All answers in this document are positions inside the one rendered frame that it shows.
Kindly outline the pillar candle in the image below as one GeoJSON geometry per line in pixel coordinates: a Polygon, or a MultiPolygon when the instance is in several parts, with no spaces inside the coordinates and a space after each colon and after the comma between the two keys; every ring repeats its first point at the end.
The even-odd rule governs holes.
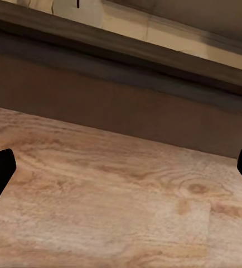
{"type": "Polygon", "coordinates": [[[103,25],[100,0],[53,0],[52,14],[97,28],[103,25]]]}
{"type": "Polygon", "coordinates": [[[195,50],[195,49],[189,49],[189,48],[186,48],[186,49],[183,50],[185,54],[191,55],[191,56],[198,56],[200,58],[208,60],[207,56],[203,52],[195,50]]]}

